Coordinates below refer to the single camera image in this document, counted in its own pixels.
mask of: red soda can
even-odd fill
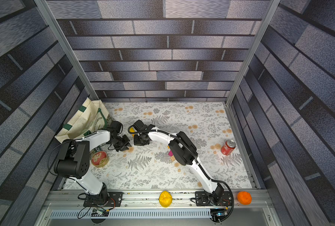
[[[221,148],[221,153],[228,156],[233,152],[235,147],[236,147],[235,141],[227,140],[223,145],[223,147]]]

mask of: aluminum frame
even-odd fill
[[[72,66],[76,70],[78,76],[80,77],[82,83],[85,85],[87,92],[90,94],[90,99],[99,100],[95,90],[93,89],[89,79],[87,78],[86,73],[84,72],[80,62],[78,61],[72,47],[66,39],[65,34],[63,33],[61,27],[57,23],[56,18],[54,17],[50,7],[48,6],[46,0],[34,0],[42,16],[46,20],[47,24],[51,28],[53,34],[56,36],[59,44],[61,45],[63,51],[70,60]]]
[[[250,205],[242,205],[237,199],[237,193],[247,191],[251,194],[252,202]],[[111,189],[110,192],[123,192],[121,207],[117,209],[190,209],[203,210],[206,206],[195,206],[190,198],[195,196],[196,191],[204,191],[203,189],[171,189],[169,190],[173,201],[171,206],[163,208],[159,204],[160,193],[164,190],[129,190],[129,189]],[[84,190],[63,190],[50,191],[45,200],[42,210],[35,225],[47,225],[53,210],[81,210],[83,208],[83,200],[77,199],[77,195],[83,193]],[[265,218],[269,226],[281,225],[277,219],[273,203],[265,189],[232,189],[234,198],[234,208],[263,208]]]
[[[236,124],[236,121],[234,119],[234,115],[233,115],[231,107],[230,106],[226,106],[225,107],[225,112],[226,112],[226,115],[228,117],[231,130],[233,131],[233,135],[235,137],[236,144],[237,144],[237,146],[239,148],[239,152],[240,152],[240,155],[242,157],[242,162],[244,163],[246,172],[248,174],[252,175],[252,177],[254,179],[255,185],[259,189],[259,188],[261,188],[261,185],[260,185],[260,183],[258,181],[258,178],[256,176],[256,173],[255,173],[255,171],[253,169],[253,165],[251,165],[250,158],[248,156],[248,153],[247,153],[246,148],[244,146],[244,143],[242,141],[242,136],[240,135],[240,132],[239,132],[239,130],[237,128],[237,124]]]
[[[269,2],[268,9],[267,9],[263,19],[261,20],[259,30],[256,33],[256,35],[254,36],[253,43],[251,44],[251,46],[248,50],[248,53],[247,53],[247,55],[246,55],[246,57],[245,57],[245,59],[242,63],[242,66],[240,67],[240,70],[239,70],[239,72],[236,76],[236,79],[233,83],[233,86],[232,86],[230,92],[229,92],[229,95],[226,98],[226,101],[225,101],[226,106],[229,106],[232,103],[233,98],[234,98],[234,96],[237,92],[237,89],[239,88],[240,83],[242,82],[242,78],[245,76],[246,71],[248,70],[248,66],[250,64],[250,61],[253,58],[254,53],[257,50],[258,45],[260,44],[260,41],[263,38],[263,35],[264,35],[266,29],[268,28],[268,25],[271,21],[271,18],[273,17],[279,3],[280,3],[280,0],[271,0]]]

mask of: vent grille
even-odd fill
[[[50,219],[76,219],[80,210],[53,210]],[[208,218],[210,209],[114,209],[108,217],[102,215],[91,216],[92,210],[83,210],[79,217],[87,218],[114,218],[114,219],[138,219],[138,218]]]

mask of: orange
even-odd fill
[[[251,195],[249,192],[239,192],[237,200],[243,205],[249,205],[251,203]]]

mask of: canvas bag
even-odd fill
[[[62,143],[65,139],[79,139],[111,124],[112,117],[101,100],[89,98],[80,106],[75,115],[63,125],[55,138]]]

